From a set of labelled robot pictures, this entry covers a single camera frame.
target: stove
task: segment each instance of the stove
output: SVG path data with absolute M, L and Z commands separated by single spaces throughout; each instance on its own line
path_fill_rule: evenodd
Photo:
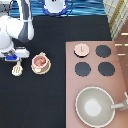
M 77 95 L 95 86 L 111 95 L 114 103 L 125 100 L 126 91 L 114 41 L 66 42 L 66 128 L 91 128 L 77 115 Z M 128 111 L 116 110 L 105 128 L 127 128 Z

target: black table surface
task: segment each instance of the black table surface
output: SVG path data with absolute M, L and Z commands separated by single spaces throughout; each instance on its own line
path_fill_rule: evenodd
M 16 63 L 0 60 L 0 128 L 66 128 L 67 41 L 111 41 L 107 16 L 34 17 L 35 36 L 16 46 L 31 55 L 22 62 L 23 74 L 15 77 Z M 32 58 L 45 52 L 51 69 L 45 75 L 31 70 Z

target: black burner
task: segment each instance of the black burner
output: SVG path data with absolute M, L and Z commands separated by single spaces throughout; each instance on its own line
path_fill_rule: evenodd
M 99 45 L 96 48 L 96 54 L 100 57 L 108 57 L 111 54 L 111 49 L 106 45 Z
M 98 70 L 103 76 L 112 76 L 115 72 L 114 66 L 109 62 L 100 63 Z
M 86 62 L 79 62 L 75 66 L 75 72 L 79 76 L 87 76 L 91 71 L 89 64 Z

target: white bowl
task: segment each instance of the white bowl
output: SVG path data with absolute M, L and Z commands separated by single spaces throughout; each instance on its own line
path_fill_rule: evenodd
M 99 87 L 87 87 L 76 98 L 76 112 L 80 119 L 91 127 L 105 127 L 114 118 L 112 97 Z

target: blue object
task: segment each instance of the blue object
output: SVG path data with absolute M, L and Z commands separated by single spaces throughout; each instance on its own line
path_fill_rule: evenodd
M 18 59 L 18 57 L 14 54 L 12 56 L 6 56 L 5 60 L 6 61 L 16 61 Z
M 45 14 L 47 14 L 47 15 L 51 15 L 51 16 L 60 16 L 60 15 L 63 15 L 63 14 L 65 14 L 66 12 L 67 12 L 67 10 L 68 10 L 68 1 L 65 1 L 65 5 L 66 5 L 66 8 L 65 9 L 63 9 L 61 12 L 59 12 L 59 13 L 50 13 L 49 11 L 48 11 L 48 9 L 44 9 L 43 8 L 43 12 L 45 13 Z

